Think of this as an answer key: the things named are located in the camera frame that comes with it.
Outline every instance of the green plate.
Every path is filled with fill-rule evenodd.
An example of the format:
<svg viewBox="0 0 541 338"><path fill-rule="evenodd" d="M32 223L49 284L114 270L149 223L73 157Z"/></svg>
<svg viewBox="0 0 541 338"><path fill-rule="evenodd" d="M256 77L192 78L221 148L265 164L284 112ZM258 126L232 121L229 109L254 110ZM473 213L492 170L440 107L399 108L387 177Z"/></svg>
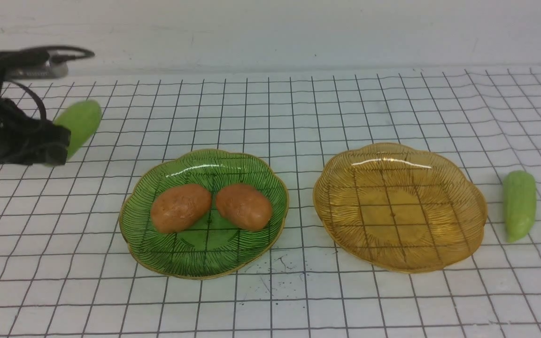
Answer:
<svg viewBox="0 0 541 338"><path fill-rule="evenodd" d="M153 201L165 190L189 183L212 193L212 210L186 231L159 233L150 220ZM256 187L272 203L272 218L262 231L239 229L216 210L216 193L235 183ZM141 265L168 276L205 279L230 274L266 252L283 231L288 206L285 184L264 161L204 149L148 171L124 202L118 221L129 252Z"/></svg>

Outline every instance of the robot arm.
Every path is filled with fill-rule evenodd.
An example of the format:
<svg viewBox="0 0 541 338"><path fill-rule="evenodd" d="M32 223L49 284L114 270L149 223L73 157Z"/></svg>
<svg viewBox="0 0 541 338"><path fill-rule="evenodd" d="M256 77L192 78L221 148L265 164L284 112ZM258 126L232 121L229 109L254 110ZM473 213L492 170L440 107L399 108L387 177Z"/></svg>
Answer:
<svg viewBox="0 0 541 338"><path fill-rule="evenodd" d="M60 51L74 54L59 54ZM0 164L64 165L70 131L47 120L43 101L19 79L54 79L67 75L66 62L91 58L92 51L69 46L46 46L0 52ZM19 86L36 102L39 119L28 117L9 99L2 98L4 82Z"/></svg>

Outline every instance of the green vegetable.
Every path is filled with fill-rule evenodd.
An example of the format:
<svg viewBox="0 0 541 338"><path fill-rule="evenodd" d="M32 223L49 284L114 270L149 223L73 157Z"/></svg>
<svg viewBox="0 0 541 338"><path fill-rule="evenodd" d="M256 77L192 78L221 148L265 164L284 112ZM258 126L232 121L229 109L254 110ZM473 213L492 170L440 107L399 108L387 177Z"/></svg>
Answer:
<svg viewBox="0 0 541 338"><path fill-rule="evenodd" d="M509 173L502 182L504 217L509 243L525 237L535 223L535 179L525 171Z"/></svg>
<svg viewBox="0 0 541 338"><path fill-rule="evenodd" d="M101 122L101 107L94 100L74 103L56 118L54 124L70 130L67 159L71 158L97 131L99 122Z"/></svg>

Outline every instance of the plate rim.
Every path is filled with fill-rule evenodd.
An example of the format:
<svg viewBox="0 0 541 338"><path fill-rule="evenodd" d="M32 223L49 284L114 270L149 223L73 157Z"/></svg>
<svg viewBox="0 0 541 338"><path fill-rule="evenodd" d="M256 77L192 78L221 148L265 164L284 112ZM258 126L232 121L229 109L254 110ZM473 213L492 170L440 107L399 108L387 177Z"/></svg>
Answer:
<svg viewBox="0 0 541 338"><path fill-rule="evenodd" d="M277 235L275 236L275 238L268 244L268 246L266 246L266 248L264 248L259 255L257 255L256 257L254 257L253 259L241 264L241 265L238 265L237 267L235 268L232 268L226 272L222 272L220 274L216 274L216 275L210 275L210 276L201 276L201 277L194 277L194 276L185 276L185 275L181 275L181 274L169 274L169 273L165 273L165 272L161 272L157 269L154 269L152 267L149 267L148 265L144 264L143 261L141 261L141 259L138 259L136 254L133 252L133 249L131 248L131 245L129 244L129 241L126 239L125 235L124 235L124 230L123 230L123 227L122 227L122 221L123 221L123 215L124 215L124 208L126 206L126 204L133 198L134 194L135 194L135 191L137 190L137 186L141 183L141 180L146 177L147 175L149 175L152 171L154 171L155 169L158 169L159 167L163 166L163 165L168 165L168 163L172 163L172 162L175 162L175 161L178 161L182 158L186 158L188 156L191 156L193 154L196 154L198 152L218 152L218 153L224 153L224 154L241 154L241 155L244 155L244 156L247 156L247 157L250 157L250 158L253 158L254 160L258 160L260 161L261 163L263 163L264 165L266 165L266 168L268 169L269 173L271 175L273 175L273 177L275 177L275 179L277 179L281 186L283 187L283 190L285 191L285 196L286 196L286 208L285 208L285 212L283 214L283 216L281 217L281 225L279 226L279 231L277 232ZM154 167L151 167L145 174L141 175L141 177L139 178L139 180L137 181L137 183L135 184L135 188L133 188L133 191L129 194L129 197L127 197L123 203L122 203L122 207L120 208L120 212L118 212L118 219L117 219L117 222L118 222L118 227L120 228L120 233L123 237L123 240L125 242L125 244L127 244L127 248L129 250L129 253L131 254L131 257L133 257L133 259L135 259L135 261L137 261L137 263L139 263L142 267L152 271L152 272L156 272L157 274L161 274L163 276L170 276L170 277L176 277L176 278L182 278L182 279L187 279L187 280L207 280L207 279L213 279L213 278L218 278L218 277L222 277L222 276L226 276L226 275L229 275L229 274L232 274L234 273L235 271L238 271L239 269L241 269L242 267L245 267L246 265L254 262L254 261L257 261L258 259L260 259L260 257L262 257L262 255L264 255L266 252L268 252L272 246L275 245L275 243L277 242L277 240L279 240L279 237L281 237L281 234L283 233L283 230L285 229L285 223L287 221L287 214L289 212L289 205L290 205L290 199L289 199L289 190L287 188L287 185L285 184L285 182L283 182L283 180L275 173L275 171L273 171L273 169L271 168L271 166L264 162L264 160L262 160L261 158L259 158L258 156L255 156L255 155L252 155L252 154L247 154L247 153L243 153L243 152L228 152L227 150L222 150L222 149L216 149L216 148L202 148L202 149L197 149L197 150L192 150L186 154L183 154L181 156L179 156L178 158L176 159L173 159L173 160L168 160L168 161L164 161L162 163L159 163L157 165L155 165Z"/></svg>
<svg viewBox="0 0 541 338"><path fill-rule="evenodd" d="M483 226L481 227L481 235L479 236L479 245L476 247L476 248L473 248L473 250L470 250L470 254L469 255L466 255L465 257L462 257L461 259L457 260L457 261L454 261L453 263L450 263L448 265L446 265L445 267L442 267L442 265L433 265L433 266L429 266L429 267L423 267L423 268L419 268L419 269L399 269L399 268L394 268L394 267L391 267L389 265L384 265L382 263L378 263L377 261L375 260L369 260L369 259L365 259L365 258L362 258L360 257L359 255L357 255L356 253L354 253L349 246L344 246L342 243L340 243L337 238L335 238L335 236L333 235L332 231L330 231L328 225L326 224L326 222L320 218L320 221L321 223L323 224L323 228L325 229L326 233L328 233L328 235L331 237L331 239L333 239L333 241L340 247L342 248L345 252L347 252L348 254L351 254L353 255L354 257L358 258L358 259L361 259L362 261L367 261L368 263L371 263L372 265L376 265L377 267L380 267L380 268L384 268L388 271L394 271L394 272L403 272L403 273L408 273L408 274L413 274L413 273L422 273L422 272L432 272L432 271L436 271L436 270L440 270L440 269L444 269L446 267L449 267L453 264L456 264L456 263L459 263L460 261L464 261L465 259L471 257L476 251L477 249L479 249L479 247L481 246L481 243L483 242L483 237L485 235L485 225L487 223L487 217L488 217L488 214L487 214L487 202L486 202L486 198L485 196L483 195L483 193L481 192L481 190L479 190L479 188L477 188L477 186L475 186L475 184L473 184L473 182L471 182L469 179L466 178L466 176L464 175L463 171L459 168L459 166L452 162L451 160L449 160L448 158L445 158L444 156L440 155L440 154L437 154L437 153L434 153L434 152L430 152L430 151L427 151L427 150L419 150L419 149L415 149L415 148L412 148L410 146L406 146L404 144L400 144L400 143L394 143L394 142L379 142L379 143L371 143L371 144L368 144L366 146L363 146L363 147L360 147L360 148L356 148L356 149L349 149L349 150L345 150L339 154L336 154L335 156L333 156L332 158L329 159L329 161L327 161L327 164L325 164L325 166L323 167L323 171L320 173L320 176L318 176L318 179L316 180L315 184L314 184L314 187L313 187L313 192L312 192L312 196L313 196L313 205L314 205L314 210L316 211L316 213L318 215L321 214L320 210L322 209L318 203L316 202L316 198L315 196L318 194L318 189L320 189L320 180L322 179L323 176L325 175L328 175L327 173L327 169L329 167L329 164L335 160L336 158L339 158L339 157L342 157L342 156L345 156L347 154L352 154L352 153L356 153L356 152L360 152L361 150L364 150L364 149L367 149L367 148L372 148L373 146L379 146L379 145L393 145L393 146L398 146L398 147L401 147L401 148L404 148L404 149L407 149L407 150L410 150L410 151L413 151L413 152L416 152L418 154L427 154L428 156L437 156L437 157L440 157L444 160L446 160L448 163L450 163L454 168L458 169L460 175L462 175L462 177L464 178L464 182L466 183L466 186L467 188L472 188L474 190L477 191L478 195L481 197L481 211L482 211L482 214L483 214L483 218L484 218L484 221L483 221Z"/></svg>

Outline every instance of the bitter melon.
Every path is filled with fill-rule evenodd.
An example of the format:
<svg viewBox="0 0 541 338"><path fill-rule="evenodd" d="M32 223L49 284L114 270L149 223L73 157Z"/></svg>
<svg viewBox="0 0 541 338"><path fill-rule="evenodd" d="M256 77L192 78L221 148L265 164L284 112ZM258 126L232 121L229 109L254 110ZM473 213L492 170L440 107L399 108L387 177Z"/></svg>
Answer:
<svg viewBox="0 0 541 338"><path fill-rule="evenodd" d="M525 171L510 172L502 182L507 241L525 237L535 223L537 192L534 177Z"/></svg>

